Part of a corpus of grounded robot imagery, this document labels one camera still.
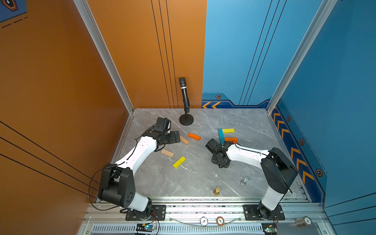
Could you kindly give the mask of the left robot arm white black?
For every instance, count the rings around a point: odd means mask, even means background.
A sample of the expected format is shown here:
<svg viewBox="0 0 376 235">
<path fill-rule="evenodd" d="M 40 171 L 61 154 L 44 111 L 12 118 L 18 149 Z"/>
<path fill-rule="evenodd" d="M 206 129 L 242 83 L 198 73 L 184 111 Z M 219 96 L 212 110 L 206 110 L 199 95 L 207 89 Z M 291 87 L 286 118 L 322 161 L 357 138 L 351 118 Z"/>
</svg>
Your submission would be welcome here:
<svg viewBox="0 0 376 235">
<path fill-rule="evenodd" d="M 145 131 L 128 154 L 115 164 L 105 165 L 101 171 L 98 198 L 125 209 L 150 214 L 151 199 L 136 192 L 134 175 L 151 153 L 179 142 L 179 131 Z"/>
</svg>

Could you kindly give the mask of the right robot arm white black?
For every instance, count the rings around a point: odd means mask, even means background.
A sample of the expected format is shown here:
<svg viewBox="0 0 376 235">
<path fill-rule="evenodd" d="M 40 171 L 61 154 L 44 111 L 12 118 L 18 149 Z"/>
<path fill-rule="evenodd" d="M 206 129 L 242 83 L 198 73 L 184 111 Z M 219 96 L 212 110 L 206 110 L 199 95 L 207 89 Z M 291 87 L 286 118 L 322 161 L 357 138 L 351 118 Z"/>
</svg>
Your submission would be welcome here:
<svg viewBox="0 0 376 235">
<path fill-rule="evenodd" d="M 232 142 L 221 144 L 211 139 L 206 144 L 206 149 L 212 153 L 211 162 L 219 168 L 228 168 L 231 161 L 237 161 L 262 169 L 268 189 L 256 212 L 263 220 L 274 219 L 276 208 L 298 175 L 298 169 L 293 162 L 276 147 L 271 150 L 258 150 Z"/>
</svg>

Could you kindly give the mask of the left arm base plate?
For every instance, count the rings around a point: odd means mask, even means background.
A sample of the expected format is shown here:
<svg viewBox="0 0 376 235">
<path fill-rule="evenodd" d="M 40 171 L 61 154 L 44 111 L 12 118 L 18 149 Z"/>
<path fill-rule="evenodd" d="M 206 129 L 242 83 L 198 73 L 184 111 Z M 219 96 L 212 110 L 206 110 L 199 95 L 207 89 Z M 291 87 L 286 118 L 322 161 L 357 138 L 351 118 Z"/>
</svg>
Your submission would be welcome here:
<svg viewBox="0 0 376 235">
<path fill-rule="evenodd" d="M 144 211 L 137 211 L 131 209 L 126 213 L 126 221 L 152 221 L 157 219 L 158 221 L 164 221 L 166 215 L 166 205 L 151 205 Z"/>
</svg>

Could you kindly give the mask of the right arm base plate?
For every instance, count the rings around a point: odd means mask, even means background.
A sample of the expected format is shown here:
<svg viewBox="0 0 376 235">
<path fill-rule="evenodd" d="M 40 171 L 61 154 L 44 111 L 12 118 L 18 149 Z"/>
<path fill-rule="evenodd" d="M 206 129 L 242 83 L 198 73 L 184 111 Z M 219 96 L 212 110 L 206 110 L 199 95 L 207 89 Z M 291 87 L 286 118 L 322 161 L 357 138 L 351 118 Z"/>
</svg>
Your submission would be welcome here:
<svg viewBox="0 0 376 235">
<path fill-rule="evenodd" d="M 278 221 L 284 221 L 285 214 L 282 210 L 281 205 L 277 205 L 275 210 L 271 211 L 262 204 L 259 205 L 243 205 L 243 212 L 245 219 L 247 221 L 251 220 L 273 220 L 277 219 Z"/>
</svg>

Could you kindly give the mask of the yellow block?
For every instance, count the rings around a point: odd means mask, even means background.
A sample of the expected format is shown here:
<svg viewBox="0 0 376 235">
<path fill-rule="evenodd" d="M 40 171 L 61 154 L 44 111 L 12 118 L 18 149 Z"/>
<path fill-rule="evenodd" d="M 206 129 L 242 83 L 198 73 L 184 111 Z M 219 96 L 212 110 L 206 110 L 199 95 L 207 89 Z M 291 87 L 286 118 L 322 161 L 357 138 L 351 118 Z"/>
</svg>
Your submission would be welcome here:
<svg viewBox="0 0 376 235">
<path fill-rule="evenodd" d="M 225 129 L 222 129 L 222 132 L 224 134 L 227 134 L 227 133 L 235 133 L 235 129 L 234 128 L 225 128 Z"/>
</svg>

